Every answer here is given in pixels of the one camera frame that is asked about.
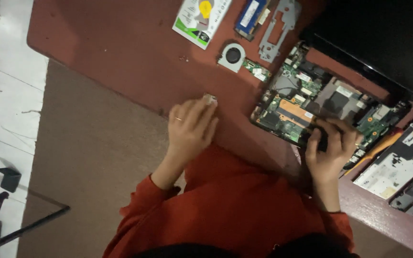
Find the blue ram module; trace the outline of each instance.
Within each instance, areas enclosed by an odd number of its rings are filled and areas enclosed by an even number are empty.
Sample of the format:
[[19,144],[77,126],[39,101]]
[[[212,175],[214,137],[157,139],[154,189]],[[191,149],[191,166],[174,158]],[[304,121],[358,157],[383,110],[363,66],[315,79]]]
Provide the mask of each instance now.
[[243,12],[235,24],[235,30],[241,36],[252,41],[259,27],[262,26],[270,13],[274,0],[248,0]]

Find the brown carpet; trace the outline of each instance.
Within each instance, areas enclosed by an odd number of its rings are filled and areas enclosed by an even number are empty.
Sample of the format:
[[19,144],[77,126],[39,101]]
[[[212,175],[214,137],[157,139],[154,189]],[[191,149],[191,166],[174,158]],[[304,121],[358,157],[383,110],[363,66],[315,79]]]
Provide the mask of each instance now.
[[[41,114],[29,187],[72,210],[20,238],[18,257],[101,257],[120,221],[118,208],[164,156],[167,123],[54,62]],[[23,223],[56,209],[29,196]],[[413,258],[358,221],[352,227],[362,257]]]

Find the wooden table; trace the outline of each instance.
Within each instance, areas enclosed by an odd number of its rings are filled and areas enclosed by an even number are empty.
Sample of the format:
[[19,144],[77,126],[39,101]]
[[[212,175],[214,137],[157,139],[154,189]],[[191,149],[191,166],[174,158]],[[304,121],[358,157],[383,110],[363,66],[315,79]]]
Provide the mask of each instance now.
[[[234,23],[244,0],[234,0],[206,50],[171,30],[182,0],[35,0],[28,32],[30,47],[129,100],[166,116],[176,103],[209,92],[218,97],[220,125],[215,141],[246,160],[297,177],[300,165],[291,146],[249,123],[264,86],[248,71],[233,73],[216,65],[225,42],[238,41],[247,57],[259,61],[258,43],[239,39]],[[300,0],[302,14],[288,33],[276,71],[297,35],[323,9]],[[413,218],[382,199],[341,179],[342,208],[353,218],[413,249]]]

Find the person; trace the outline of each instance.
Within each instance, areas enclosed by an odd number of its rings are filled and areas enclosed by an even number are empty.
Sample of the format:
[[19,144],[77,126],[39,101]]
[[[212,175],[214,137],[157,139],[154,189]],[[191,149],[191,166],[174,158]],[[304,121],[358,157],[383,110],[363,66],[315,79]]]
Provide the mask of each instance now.
[[363,136],[342,120],[316,121],[328,146],[318,151],[314,129],[306,150],[310,197],[212,144],[216,106],[201,98],[171,109],[166,156],[120,209],[103,257],[357,257],[338,173]]

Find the dark hair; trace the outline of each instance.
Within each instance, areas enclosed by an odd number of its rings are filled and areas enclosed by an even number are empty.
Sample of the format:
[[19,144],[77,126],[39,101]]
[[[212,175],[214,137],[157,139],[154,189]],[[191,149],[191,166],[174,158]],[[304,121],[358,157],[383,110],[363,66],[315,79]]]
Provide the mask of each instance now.
[[[235,258],[238,257],[228,250],[214,246],[181,243],[146,250],[133,258]],[[358,257],[332,241],[328,236],[313,233],[276,246],[267,258],[355,258]]]

